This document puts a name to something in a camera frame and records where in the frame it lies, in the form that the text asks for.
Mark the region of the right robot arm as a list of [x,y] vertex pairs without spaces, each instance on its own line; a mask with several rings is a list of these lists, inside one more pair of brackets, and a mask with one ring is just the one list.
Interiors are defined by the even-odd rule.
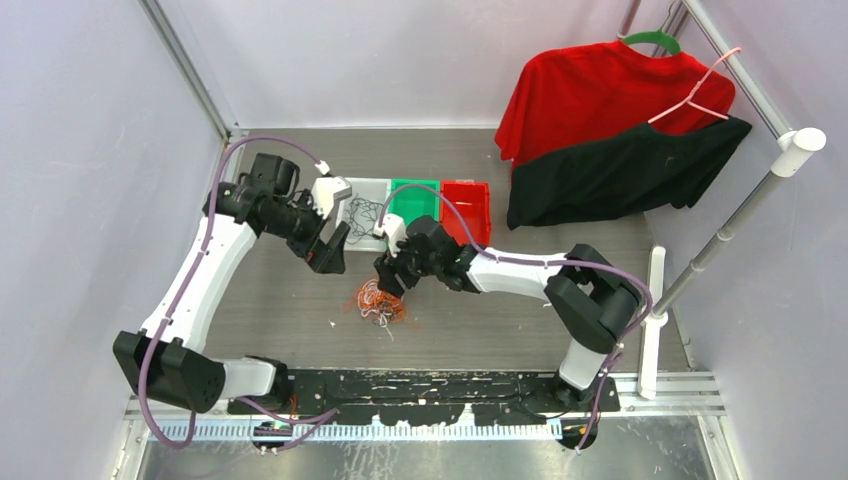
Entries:
[[396,298],[434,277],[452,291],[508,293],[549,303],[571,337],[554,386],[558,403],[571,411],[592,400],[599,373],[645,299],[636,278],[586,244],[568,253],[512,254],[461,244],[430,216],[405,224],[394,214],[379,221],[373,234],[387,243],[374,263],[378,287]]

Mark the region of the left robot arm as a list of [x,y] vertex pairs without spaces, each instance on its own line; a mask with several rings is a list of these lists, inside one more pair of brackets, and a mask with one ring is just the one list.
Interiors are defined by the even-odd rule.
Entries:
[[293,386],[285,363],[255,355],[215,360],[203,350],[223,294],[262,235],[283,239],[315,273],[344,273],[349,226],[339,223],[328,240],[321,235],[352,186],[325,164],[318,170],[313,186],[299,190],[295,163],[259,154],[250,172],[210,192],[177,278],[139,330],[122,331],[113,343],[134,393],[194,413],[241,397],[269,413],[289,406]]

